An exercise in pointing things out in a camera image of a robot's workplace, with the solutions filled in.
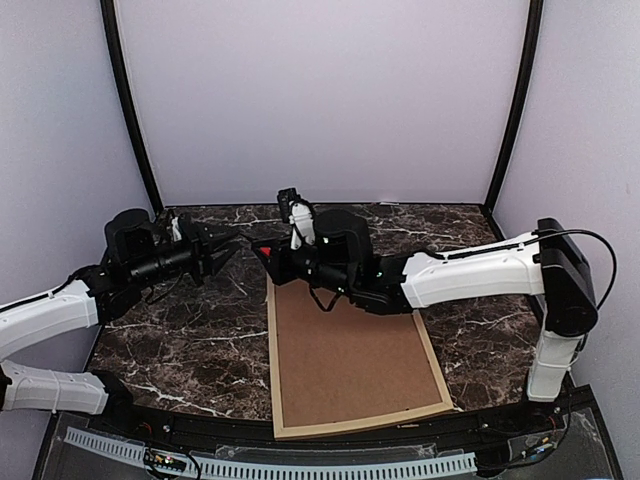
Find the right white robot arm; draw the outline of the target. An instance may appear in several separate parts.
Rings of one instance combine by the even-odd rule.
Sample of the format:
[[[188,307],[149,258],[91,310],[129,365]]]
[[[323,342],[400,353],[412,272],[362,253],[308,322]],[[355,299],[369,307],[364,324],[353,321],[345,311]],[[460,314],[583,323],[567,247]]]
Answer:
[[[437,253],[381,256],[373,252],[367,221],[332,209],[292,214],[284,238],[254,240],[251,248],[278,286],[305,281],[377,315],[397,315],[462,299],[541,296],[546,313],[529,369],[526,399],[510,413],[521,434],[549,416],[578,346],[598,320],[590,266],[553,218],[502,242]]]

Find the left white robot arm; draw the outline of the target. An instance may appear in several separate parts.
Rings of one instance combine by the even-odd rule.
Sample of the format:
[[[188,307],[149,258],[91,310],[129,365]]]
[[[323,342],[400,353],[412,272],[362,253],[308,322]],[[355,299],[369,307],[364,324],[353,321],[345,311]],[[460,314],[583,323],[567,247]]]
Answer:
[[[1,408],[101,415],[117,434],[131,436],[141,427],[141,415],[114,374],[27,367],[11,356],[63,333],[117,320],[159,283],[189,276],[200,285],[241,245],[233,229],[187,215],[162,228],[139,208],[117,214],[104,233],[100,263],[79,268],[54,289],[2,306]]]

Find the wooden picture frame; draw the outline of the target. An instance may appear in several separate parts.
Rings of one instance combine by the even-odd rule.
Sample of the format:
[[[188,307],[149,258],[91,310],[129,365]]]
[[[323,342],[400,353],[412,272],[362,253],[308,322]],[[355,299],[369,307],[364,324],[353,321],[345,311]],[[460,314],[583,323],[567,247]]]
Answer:
[[[323,312],[307,286],[267,285],[272,418],[287,426],[453,409],[419,312],[377,316],[345,299]]]

